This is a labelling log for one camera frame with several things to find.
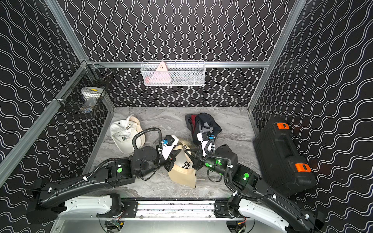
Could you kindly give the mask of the cream baseball cap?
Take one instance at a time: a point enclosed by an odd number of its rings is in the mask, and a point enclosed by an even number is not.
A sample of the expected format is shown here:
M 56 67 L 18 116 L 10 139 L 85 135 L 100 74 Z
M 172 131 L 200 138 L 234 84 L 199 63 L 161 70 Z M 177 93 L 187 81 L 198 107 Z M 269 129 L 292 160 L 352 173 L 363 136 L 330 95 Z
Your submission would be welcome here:
M 130 126 L 130 128 L 131 128 L 130 141 L 132 142 L 135 135 L 142 132 L 143 129 L 141 128 L 140 121 L 132 115 L 129 117 L 128 126 Z M 145 141 L 146 141 L 145 135 L 141 135 L 140 137 L 138 137 L 136 139 L 137 147 L 141 148 L 145 144 Z

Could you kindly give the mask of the white baseball cap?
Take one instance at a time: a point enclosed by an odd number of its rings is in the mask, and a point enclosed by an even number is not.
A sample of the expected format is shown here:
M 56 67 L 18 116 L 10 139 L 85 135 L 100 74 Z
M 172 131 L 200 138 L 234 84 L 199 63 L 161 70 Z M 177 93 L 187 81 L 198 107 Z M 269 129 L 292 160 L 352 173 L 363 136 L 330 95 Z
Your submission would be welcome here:
M 110 125 L 111 138 L 122 153 L 130 154 L 135 150 L 132 140 L 140 132 L 139 126 L 139 120 L 133 115 Z

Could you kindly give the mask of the beige cap with black lettering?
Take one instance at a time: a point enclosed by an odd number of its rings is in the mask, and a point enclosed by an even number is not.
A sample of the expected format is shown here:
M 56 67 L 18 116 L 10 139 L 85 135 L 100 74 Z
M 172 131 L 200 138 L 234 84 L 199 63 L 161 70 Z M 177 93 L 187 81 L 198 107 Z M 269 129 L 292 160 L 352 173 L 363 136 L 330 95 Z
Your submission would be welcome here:
M 175 155 L 175 161 L 168 175 L 173 182 L 194 189 L 196 187 L 196 170 L 193 168 L 192 159 L 186 150 L 189 150 L 189 146 L 185 141 L 179 141 L 174 147 L 172 155 Z

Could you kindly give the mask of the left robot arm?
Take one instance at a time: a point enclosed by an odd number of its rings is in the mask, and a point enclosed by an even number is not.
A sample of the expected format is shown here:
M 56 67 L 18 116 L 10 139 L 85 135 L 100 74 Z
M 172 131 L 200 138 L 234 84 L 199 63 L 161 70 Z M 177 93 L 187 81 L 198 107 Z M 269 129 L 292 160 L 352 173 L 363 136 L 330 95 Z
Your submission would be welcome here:
M 38 179 L 33 183 L 32 200 L 26 210 L 31 224 L 55 220 L 67 210 L 65 202 L 84 194 L 132 184 L 136 179 L 146 180 L 159 168 L 172 169 L 180 150 L 166 150 L 162 155 L 160 147 L 143 147 L 125 158 L 109 158 L 99 164 L 91 173 L 79 177 L 48 182 Z

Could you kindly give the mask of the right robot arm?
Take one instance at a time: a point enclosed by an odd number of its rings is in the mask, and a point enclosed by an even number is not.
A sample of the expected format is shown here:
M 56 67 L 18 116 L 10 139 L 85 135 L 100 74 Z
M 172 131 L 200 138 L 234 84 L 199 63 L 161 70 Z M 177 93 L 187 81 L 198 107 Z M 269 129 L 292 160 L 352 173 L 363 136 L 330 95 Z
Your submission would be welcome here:
M 253 218 L 284 233 L 320 233 L 324 214 L 306 210 L 275 191 L 249 167 L 238 162 L 238 156 L 227 145 L 214 154 L 203 155 L 202 148 L 192 150 L 193 166 L 208 168 L 220 175 L 232 193 L 227 202 L 219 202 L 214 214 L 220 218 Z

